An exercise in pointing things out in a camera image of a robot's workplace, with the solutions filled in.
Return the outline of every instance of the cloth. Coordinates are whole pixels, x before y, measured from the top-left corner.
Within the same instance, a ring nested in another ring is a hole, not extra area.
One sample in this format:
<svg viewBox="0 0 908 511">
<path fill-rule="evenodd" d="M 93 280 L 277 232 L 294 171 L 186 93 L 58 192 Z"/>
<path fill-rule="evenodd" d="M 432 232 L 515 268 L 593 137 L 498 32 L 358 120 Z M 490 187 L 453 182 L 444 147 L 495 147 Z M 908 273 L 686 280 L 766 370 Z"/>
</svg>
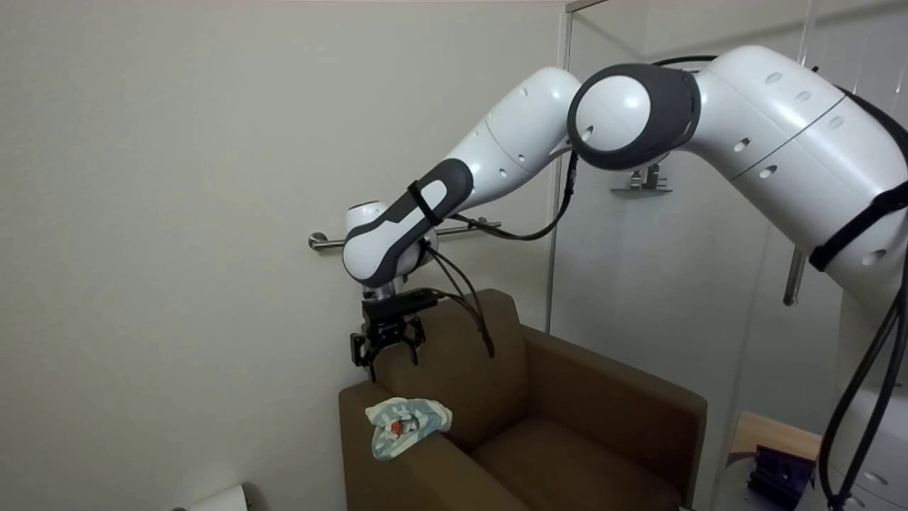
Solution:
<svg viewBox="0 0 908 511">
<path fill-rule="evenodd" d="M 433 431 L 447 431 L 453 411 L 437 400 L 389 398 L 366 409 L 372 434 L 372 458 L 392 461 Z"/>
</svg>

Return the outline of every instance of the brown armchair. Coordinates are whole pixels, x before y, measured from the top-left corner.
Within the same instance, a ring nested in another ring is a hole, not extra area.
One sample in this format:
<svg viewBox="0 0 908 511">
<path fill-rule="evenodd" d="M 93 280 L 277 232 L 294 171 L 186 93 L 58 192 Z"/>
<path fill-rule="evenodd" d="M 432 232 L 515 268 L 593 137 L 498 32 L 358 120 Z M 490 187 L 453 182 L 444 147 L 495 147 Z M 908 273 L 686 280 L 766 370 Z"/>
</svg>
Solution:
<svg viewBox="0 0 908 511">
<path fill-rule="evenodd" d="M 375 361 L 375 384 L 341 392 L 351 511 L 676 511 L 690 507 L 707 404 L 666 381 L 518 323 L 512 300 L 478 293 L 495 356 L 457 304 L 419 316 L 405 346 Z M 432 398 L 453 411 L 398 461 L 372 461 L 364 409 Z"/>
</svg>

